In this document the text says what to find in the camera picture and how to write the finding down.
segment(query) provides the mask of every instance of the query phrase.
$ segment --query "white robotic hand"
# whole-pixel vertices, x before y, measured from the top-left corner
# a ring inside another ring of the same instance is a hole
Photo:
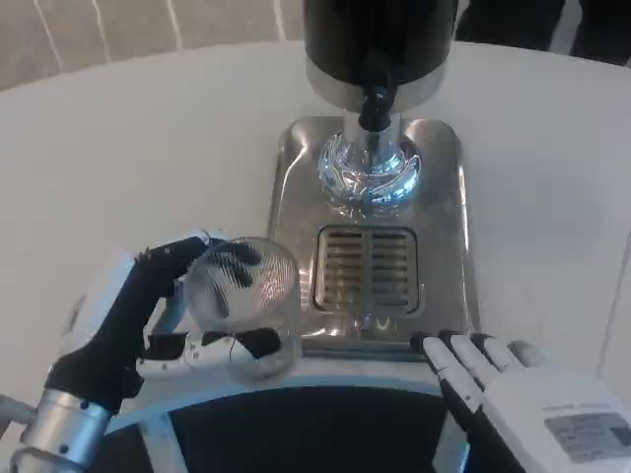
[[[416,334],[411,346],[467,433],[466,471],[631,471],[631,412],[599,380],[484,334]]]

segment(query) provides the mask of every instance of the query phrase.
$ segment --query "robot finger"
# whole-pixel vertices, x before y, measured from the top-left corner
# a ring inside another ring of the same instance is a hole
[[[449,393],[451,397],[453,394],[463,406],[462,409],[469,414],[475,413],[482,404],[484,393],[451,350],[440,339],[424,334],[415,334],[410,345],[427,357],[432,370],[438,376],[446,401],[456,402],[446,395]]]
[[[482,388],[488,386],[499,375],[497,369],[464,335],[452,335],[452,350],[460,362],[473,375]]]
[[[554,364],[537,347],[523,340],[516,340],[509,344],[509,350],[527,368],[551,367]]]
[[[485,333],[474,333],[470,336],[470,339],[473,345],[486,355],[486,358],[489,359],[499,372],[524,369],[524,365],[522,365],[520,360],[497,338]]]

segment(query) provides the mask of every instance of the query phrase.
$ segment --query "label on robot hand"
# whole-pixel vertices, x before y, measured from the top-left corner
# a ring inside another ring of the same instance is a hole
[[[631,457],[631,427],[614,412],[554,417],[545,426],[574,463]]]

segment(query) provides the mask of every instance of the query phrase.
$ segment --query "metal robot arm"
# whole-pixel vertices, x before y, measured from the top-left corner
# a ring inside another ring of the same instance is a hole
[[[154,346],[148,351],[143,339],[143,328],[159,299],[170,297],[175,280],[217,242],[199,231],[136,257],[124,252],[115,255],[73,307],[61,353],[49,370],[36,409],[0,398],[0,421],[4,418],[0,435],[11,421],[27,425],[21,436],[23,447],[11,459],[12,471],[80,472],[90,466],[111,416],[123,399],[140,391],[143,377],[137,361],[151,353],[160,358],[161,350]],[[204,334],[215,362],[229,353],[226,335]],[[236,338],[244,356],[254,358],[275,351],[278,341],[269,333],[263,333],[262,342],[252,333]]]

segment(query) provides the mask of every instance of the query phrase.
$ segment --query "metal cylinder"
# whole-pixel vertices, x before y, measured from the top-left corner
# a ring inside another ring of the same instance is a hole
[[[110,412],[97,404],[66,392],[45,390],[35,419],[20,438],[25,448],[14,455],[12,466],[18,472],[81,471],[92,463],[110,417]],[[38,469],[46,464],[53,469]]]

